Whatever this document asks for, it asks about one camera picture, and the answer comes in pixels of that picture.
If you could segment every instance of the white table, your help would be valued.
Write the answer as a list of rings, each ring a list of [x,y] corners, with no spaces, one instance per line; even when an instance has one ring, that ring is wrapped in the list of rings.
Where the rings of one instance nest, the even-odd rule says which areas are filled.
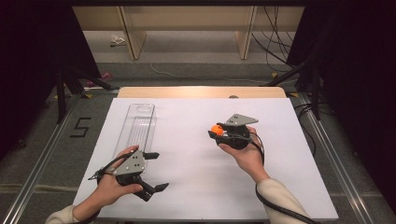
[[[283,182],[316,220],[337,219],[304,134],[287,98],[255,99],[114,99],[82,179],[74,204],[96,187],[87,180],[109,163],[130,104],[156,105],[157,124],[150,161],[142,178],[152,186],[169,183],[146,203],[134,195],[105,207],[99,217],[117,220],[255,221],[267,219],[254,182],[231,156],[222,152],[207,130],[232,114],[253,117],[265,147],[269,175]]]

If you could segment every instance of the floor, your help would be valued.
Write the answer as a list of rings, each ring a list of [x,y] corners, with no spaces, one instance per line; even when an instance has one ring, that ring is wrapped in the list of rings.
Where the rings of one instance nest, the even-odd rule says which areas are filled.
[[[111,72],[113,79],[108,83],[115,86],[257,86],[271,81],[272,75],[283,73],[276,70],[289,69],[276,58],[267,57],[254,39],[248,58],[240,60],[232,32],[148,32],[144,51],[136,61],[131,60],[122,43],[110,47],[112,36],[123,38],[122,32],[86,32],[85,35],[100,71]],[[268,40],[262,33],[254,35],[267,47]],[[285,45],[291,44],[288,35],[281,37]],[[272,43],[270,50],[283,57],[278,44]],[[295,78],[281,87],[294,94]],[[117,97],[116,91],[96,88],[87,89],[87,93],[85,98],[67,99],[66,122],[57,125],[54,92],[24,138],[27,147],[16,147],[0,161],[0,217],[6,218],[21,192],[29,188],[32,191],[26,191],[22,213],[16,215],[18,223],[32,223],[32,220],[43,223],[51,212],[73,202],[111,100]],[[300,92],[297,97],[290,95],[290,100],[295,106],[302,105],[309,102],[309,95]],[[296,115],[301,109],[296,108]],[[359,155],[354,154],[337,117],[325,104],[320,115],[321,121],[315,121],[312,114],[304,114],[301,123],[307,130],[308,145],[316,151],[315,161],[340,217],[323,223],[396,223],[396,216],[361,165]],[[84,137],[73,138],[72,135],[82,134],[75,128],[78,122],[89,130]],[[37,166],[42,169],[34,176],[32,171]],[[97,220],[95,223],[116,222]]]

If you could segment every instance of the black cable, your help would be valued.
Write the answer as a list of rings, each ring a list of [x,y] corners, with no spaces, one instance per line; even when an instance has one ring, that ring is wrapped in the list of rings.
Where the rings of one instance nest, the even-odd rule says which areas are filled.
[[[259,40],[256,38],[256,36],[254,36],[253,33],[252,33],[251,35],[252,35],[253,38],[256,40],[257,44],[259,44],[259,46],[262,47],[262,49],[263,49],[265,52],[271,54],[271,56],[277,58],[277,59],[280,60],[282,63],[288,65],[288,63],[287,63],[285,60],[283,60],[283,59],[277,57],[273,52],[271,52],[271,51],[270,51],[269,49],[267,49],[262,43],[260,43]]]
[[[275,6],[274,9],[275,9],[275,15],[274,15],[275,20],[274,20],[274,23],[272,23],[272,20],[271,20],[269,14],[268,14],[268,12],[267,12],[267,9],[266,9],[266,7],[264,7],[264,11],[265,11],[265,14],[266,14],[266,16],[267,16],[267,18],[268,18],[268,21],[270,22],[271,27],[273,28],[273,32],[272,32],[272,34],[271,34],[271,39],[272,39],[272,36],[273,36],[274,33],[275,33],[275,34],[276,34],[277,41],[279,42],[280,51],[282,52],[283,57],[287,60],[287,57],[285,56],[285,53],[283,52],[283,49],[282,49],[282,47],[281,47],[281,45],[280,45],[280,43],[283,45],[283,41],[282,41],[282,39],[280,38],[279,33],[278,33],[278,31],[277,31],[277,13],[278,13],[278,11],[279,11],[279,7],[278,7],[278,6]]]
[[[284,43],[280,43],[280,42],[277,42],[277,41],[275,41],[275,40],[273,40],[273,39],[270,39],[270,37],[268,37],[268,36],[264,33],[264,31],[262,31],[262,35],[263,35],[265,38],[267,38],[269,41],[271,41],[271,42],[273,42],[273,43],[275,43],[275,44],[281,44],[281,45],[284,46],[284,47],[291,48],[290,45],[287,45],[287,44],[284,44]]]

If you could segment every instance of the black wire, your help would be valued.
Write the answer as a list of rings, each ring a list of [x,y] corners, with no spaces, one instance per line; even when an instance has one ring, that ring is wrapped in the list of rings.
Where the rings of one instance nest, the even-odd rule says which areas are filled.
[[[284,43],[280,43],[280,42],[277,42],[277,41],[275,41],[275,40],[273,40],[273,39],[270,39],[270,37],[268,37],[268,36],[264,33],[264,31],[262,31],[262,35],[264,35],[265,38],[267,38],[269,41],[271,41],[271,42],[273,42],[273,43],[275,43],[275,44],[281,44],[281,45],[284,46],[284,47],[291,48],[290,45],[287,45],[287,44],[284,44]]]
[[[303,116],[303,114],[305,114],[306,112],[308,112],[309,110],[312,109],[312,104],[304,104],[304,105],[297,105],[294,107],[294,109],[304,106],[304,108],[300,111],[300,114],[297,116],[297,119],[301,125],[301,127],[303,128],[303,131],[305,131],[305,133],[309,136],[309,138],[312,141],[313,144],[313,150],[312,150],[312,156],[315,157],[316,153],[317,153],[317,143],[315,142],[314,137],[311,135],[311,133],[309,133],[309,131],[305,128],[305,126],[301,123],[301,117]]]
[[[266,14],[266,16],[267,16],[267,18],[268,18],[268,20],[269,20],[269,22],[270,22],[270,24],[271,24],[271,26],[272,26],[272,28],[273,28],[273,32],[272,32],[272,34],[271,34],[271,39],[272,39],[272,36],[273,36],[274,33],[275,33],[275,34],[276,34],[277,41],[279,42],[280,51],[282,52],[283,57],[287,60],[287,57],[285,56],[285,53],[283,52],[283,49],[282,49],[282,47],[281,47],[281,45],[280,45],[280,43],[283,45],[283,41],[282,41],[282,39],[280,38],[279,33],[278,33],[278,31],[277,31],[277,14],[278,14],[278,11],[279,11],[279,7],[278,7],[278,6],[275,6],[274,9],[275,9],[275,15],[274,15],[275,20],[274,20],[274,23],[272,23],[272,20],[271,20],[269,14],[268,14],[268,12],[267,12],[267,9],[266,9],[266,7],[264,7],[265,14]]]
[[[285,60],[283,60],[283,59],[277,57],[273,52],[271,52],[271,50],[267,49],[262,43],[260,43],[259,40],[256,38],[256,36],[254,36],[254,34],[251,34],[251,35],[252,35],[253,38],[256,40],[257,44],[259,44],[259,46],[262,47],[262,49],[263,49],[266,53],[271,54],[273,57],[277,58],[277,59],[280,60],[282,63],[285,63],[286,65],[288,65],[288,63],[287,63]]]

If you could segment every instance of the clear plastic box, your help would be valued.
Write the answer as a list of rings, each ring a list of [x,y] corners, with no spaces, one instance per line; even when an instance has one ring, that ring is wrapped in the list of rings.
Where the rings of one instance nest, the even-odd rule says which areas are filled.
[[[150,152],[156,122],[155,105],[130,105],[113,158],[134,145],[139,145],[143,152]]]

